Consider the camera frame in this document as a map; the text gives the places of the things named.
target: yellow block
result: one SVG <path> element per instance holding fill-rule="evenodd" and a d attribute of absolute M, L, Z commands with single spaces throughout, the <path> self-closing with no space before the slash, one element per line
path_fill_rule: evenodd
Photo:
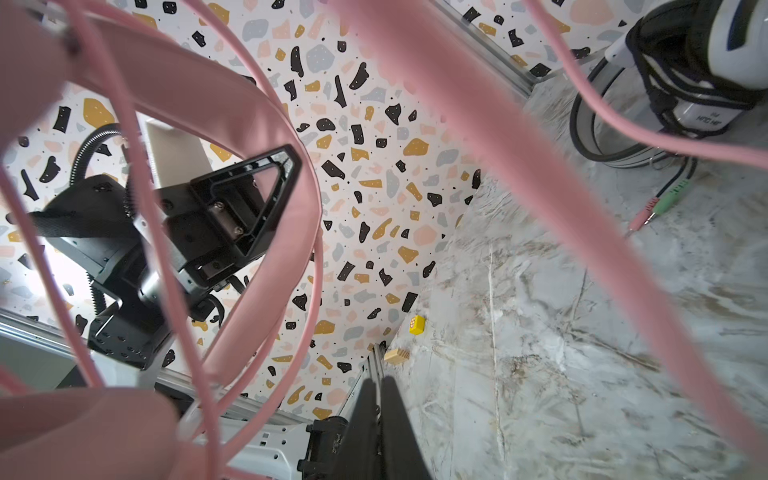
<path fill-rule="evenodd" d="M 419 335 L 421 333 L 424 333 L 424 317 L 421 315 L 414 316 L 411 318 L 411 327 L 408 329 L 410 333 L 413 333 L 414 335 Z"/>

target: marble floor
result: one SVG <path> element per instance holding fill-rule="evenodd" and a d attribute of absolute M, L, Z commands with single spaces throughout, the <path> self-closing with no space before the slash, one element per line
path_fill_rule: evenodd
<path fill-rule="evenodd" d="M 614 170 L 575 153 L 567 78 L 527 109 L 624 228 L 674 172 Z M 736 129 L 768 148 L 768 114 Z M 707 361 L 768 432 L 768 174 L 702 162 L 681 202 L 630 237 Z M 768 478 L 708 425 L 589 272 L 484 181 L 392 347 L 435 478 Z"/>

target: pink tube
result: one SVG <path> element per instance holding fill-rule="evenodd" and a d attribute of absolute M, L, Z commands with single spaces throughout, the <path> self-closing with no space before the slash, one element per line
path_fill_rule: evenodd
<path fill-rule="evenodd" d="M 315 325 L 317 323 L 317 314 L 320 310 L 320 298 L 323 295 L 323 230 L 318 228 L 317 238 L 315 239 L 315 281 L 312 285 L 312 299 L 310 300 L 310 312 L 306 316 L 306 325 L 301 334 L 299 347 L 296 354 L 288 366 L 288 370 L 283 375 L 280 383 L 277 384 L 272 395 L 261 406 L 259 412 L 245 426 L 235 434 L 232 439 L 223 447 L 224 461 L 230 461 L 245 445 L 256 435 L 266 424 L 266 421 L 277 410 L 277 406 L 283 401 L 288 393 L 288 389 L 293 384 L 296 374 L 299 372 L 304 358 L 308 355 L 312 336 L 315 334 Z"/>
<path fill-rule="evenodd" d="M 573 54 L 565 44 L 560 33 L 554 26 L 551 16 L 544 10 L 538 0 L 523 0 L 525 5 L 531 11 L 536 24 L 544 32 L 550 45 L 558 58 L 563 62 L 563 68 L 568 73 L 568 77 L 574 82 L 579 93 L 587 105 L 600 115 L 613 128 L 627 135 L 634 141 L 651 147 L 662 148 L 666 151 L 676 154 L 690 155 L 693 157 L 711 158 L 713 160 L 732 161 L 737 164 L 750 165 L 768 169 L 768 152 L 754 148 L 734 147 L 725 144 L 718 144 L 709 141 L 691 140 L 684 137 L 676 137 L 669 134 L 661 134 L 642 128 L 619 115 L 611 108 L 605 100 L 598 94 L 592 84 L 587 80 L 586 75 L 576 64 Z"/>
<path fill-rule="evenodd" d="M 763 434 L 707 368 L 647 268 L 573 170 L 554 154 L 551 140 L 521 113 L 506 86 L 441 28 L 425 4 L 416 0 L 336 0 L 332 6 L 350 20 L 363 40 L 379 49 L 385 61 L 400 67 L 422 97 L 438 106 L 456 131 L 464 132 L 472 150 L 519 202 L 587 264 L 710 421 L 753 461 L 766 464 L 768 444 Z M 681 151 L 765 166 L 764 158 L 748 149 L 737 149 L 740 155 L 732 155 L 733 147 L 700 145 L 689 148 L 686 142 Z"/>
<path fill-rule="evenodd" d="M 220 436 L 216 405 L 203 371 L 202 362 L 197 355 L 197 347 L 187 325 L 187 305 L 181 296 L 180 286 L 170 264 L 164 261 L 170 257 L 168 239 L 157 213 L 159 202 L 157 193 L 152 189 L 147 153 L 144 145 L 139 141 L 136 111 L 117 65 L 104 49 L 101 35 L 91 27 L 83 14 L 80 0 L 61 1 L 61 6 L 67 12 L 88 60 L 98 70 L 104 86 L 109 92 L 115 113 L 121 121 L 121 129 L 130 145 L 127 159 L 131 166 L 131 176 L 136 180 L 132 182 L 134 198 L 137 200 L 139 212 L 147 223 L 151 239 L 144 244 L 144 249 L 147 251 L 147 261 L 150 268 L 159 274 L 163 314 L 177 335 L 184 352 L 184 358 L 187 360 L 192 373 L 192 383 L 200 397 L 200 404 L 203 407 L 203 422 L 208 437 L 206 445 L 207 477 L 210 480 L 217 480 L 221 478 L 223 466 L 220 462 Z M 43 276 L 43 280 L 52 282 L 50 272 L 45 273 L 47 275 Z"/>

